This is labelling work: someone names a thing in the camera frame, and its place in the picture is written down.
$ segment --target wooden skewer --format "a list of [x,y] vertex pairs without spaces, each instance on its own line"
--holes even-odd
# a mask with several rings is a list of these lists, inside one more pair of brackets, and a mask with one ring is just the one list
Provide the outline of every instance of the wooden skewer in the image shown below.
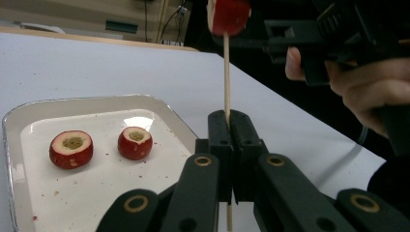
[[[224,94],[225,94],[225,120],[228,129],[230,130],[230,76],[229,76],[229,36],[223,34],[223,58],[224,58]],[[232,204],[227,202],[226,205],[226,225],[227,231],[232,232]]]

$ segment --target red object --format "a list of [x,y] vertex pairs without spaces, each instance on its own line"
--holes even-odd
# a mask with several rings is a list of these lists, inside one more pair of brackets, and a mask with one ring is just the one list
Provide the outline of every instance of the red object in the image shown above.
[[208,27],[213,35],[235,36],[244,30],[250,16],[249,0],[209,0]]
[[75,169],[88,163],[93,151],[93,140],[88,133],[70,130],[58,134],[51,141],[49,157],[58,167]]
[[128,127],[118,136],[118,152],[130,160],[146,158],[152,147],[153,137],[143,128]]

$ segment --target tray rim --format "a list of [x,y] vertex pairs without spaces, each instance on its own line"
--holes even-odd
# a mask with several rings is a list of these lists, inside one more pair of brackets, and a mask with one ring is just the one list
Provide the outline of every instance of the tray rim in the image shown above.
[[[130,94],[130,95],[113,95],[113,96],[98,96],[98,97],[84,97],[84,98],[64,98],[64,99],[50,99],[50,100],[39,100],[39,101],[30,101],[26,102],[23,104],[20,104],[14,108],[12,108],[10,111],[8,111],[3,119],[2,119],[2,130],[3,130],[3,146],[5,150],[5,164],[6,164],[6,172],[7,172],[7,180],[8,180],[8,199],[9,199],[9,214],[12,219],[12,225],[13,225],[13,230],[14,231],[20,231],[18,228],[18,223],[17,223],[17,215],[16,215],[16,209],[15,209],[15,189],[14,189],[14,183],[13,183],[13,171],[12,171],[12,160],[11,160],[11,152],[10,152],[10,146],[8,143],[8,136],[7,136],[7,121],[9,118],[19,109],[27,107],[27,106],[32,106],[35,104],[39,103],[47,103],[47,102],[73,102],[73,101],[97,101],[97,100],[103,100],[103,99],[133,99],[133,98],[147,98],[156,102],[159,102],[166,106],[169,110],[170,113],[175,115],[180,123],[185,126],[185,130],[188,130],[191,135],[196,139],[198,136],[193,132],[193,130],[182,120],[182,118],[172,109],[172,107],[167,104],[165,101],[162,99],[153,97],[151,95],[142,95],[142,94]],[[119,110],[111,110],[111,111],[102,111],[99,113],[105,113],[105,112],[115,112]],[[43,118],[40,120],[46,120],[46,119],[52,119],[52,118],[58,118],[58,117],[48,117],[48,118]],[[22,126],[24,129],[28,125],[38,122],[39,120],[33,119],[30,123],[27,125]],[[191,145],[191,147],[187,147],[187,144],[185,144],[183,141],[181,141],[184,146],[193,154],[194,153],[194,143]]]

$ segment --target red fruit skin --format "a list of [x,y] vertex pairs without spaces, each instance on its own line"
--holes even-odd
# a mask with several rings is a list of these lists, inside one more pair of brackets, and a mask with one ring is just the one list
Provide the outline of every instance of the red fruit skin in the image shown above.
[[138,144],[136,141],[128,140],[124,136],[125,130],[126,129],[124,129],[123,132],[121,132],[121,134],[118,136],[118,152],[120,153],[120,155],[129,160],[141,160],[146,158],[150,154],[153,147],[152,135],[145,130],[150,134],[150,138]]
[[209,0],[208,7],[214,11],[212,14],[212,9],[208,9],[208,27],[213,35],[227,33],[231,37],[244,30],[250,13],[249,0]]
[[[76,131],[79,131],[79,130],[71,130],[71,131],[65,131],[65,132],[76,132]],[[74,153],[72,155],[63,155],[53,148],[53,144],[57,137],[58,135],[51,141],[51,144],[49,147],[49,157],[56,166],[61,167],[63,169],[75,169],[75,168],[78,168],[80,166],[87,164],[93,157],[94,145],[93,145],[93,140],[91,139],[89,135],[88,137],[91,140],[90,145],[83,151]]]

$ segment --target dark background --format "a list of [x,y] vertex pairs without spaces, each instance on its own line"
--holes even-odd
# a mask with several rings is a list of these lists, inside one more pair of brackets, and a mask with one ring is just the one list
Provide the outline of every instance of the dark background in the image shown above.
[[[192,1],[185,46],[222,56],[223,47],[215,43],[208,30],[207,1]],[[318,9],[324,8],[324,6],[319,6],[320,1],[315,1],[316,6],[314,6],[308,0],[258,0],[252,3],[254,12],[260,12],[267,18],[277,19],[313,19],[319,15]],[[349,138],[355,141],[358,140],[362,125],[343,105],[341,97],[333,93],[328,86],[307,87],[304,82],[288,80],[284,74],[284,65],[272,64],[269,55],[258,48],[235,48],[231,46],[230,62],[315,118]],[[368,131],[363,145],[383,158],[393,154],[389,141],[371,130]]]

